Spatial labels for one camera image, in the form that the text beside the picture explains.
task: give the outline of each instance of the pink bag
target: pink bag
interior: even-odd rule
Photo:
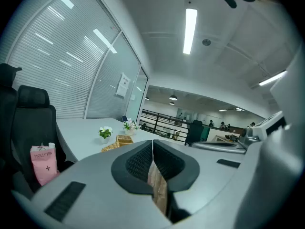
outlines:
[[[59,175],[55,153],[55,144],[49,146],[32,146],[30,158],[34,172],[40,185],[44,185]]]

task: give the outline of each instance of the black metal railing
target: black metal railing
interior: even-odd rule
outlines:
[[[180,142],[185,142],[189,124],[182,119],[145,109],[142,110],[140,117],[142,130]]]

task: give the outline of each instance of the woven tray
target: woven tray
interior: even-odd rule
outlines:
[[[128,135],[117,135],[116,136],[116,142],[114,144],[111,144],[111,145],[103,148],[102,152],[106,152],[110,149],[115,149],[115,148],[122,147],[122,146],[125,146],[125,145],[128,145],[128,144],[131,144],[131,143],[133,143],[133,141],[132,141],[130,136],[128,136]]]

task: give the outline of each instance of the flower pot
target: flower pot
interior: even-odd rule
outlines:
[[[106,144],[109,142],[110,136],[103,138],[102,136],[100,136],[100,140],[102,144]]]
[[[125,134],[126,135],[133,135],[134,134],[134,130],[127,130],[127,129],[125,129]]]

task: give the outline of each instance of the white table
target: white table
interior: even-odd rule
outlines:
[[[59,130],[59,140],[62,146],[67,146],[76,160],[81,160],[90,155],[97,154],[102,148],[114,144],[117,135],[125,135],[123,123],[112,118],[107,119],[80,119],[80,120],[56,120]],[[100,127],[109,126],[113,134],[107,144],[101,144],[99,138]],[[131,136],[134,143],[144,140],[167,140],[159,135],[138,130]]]

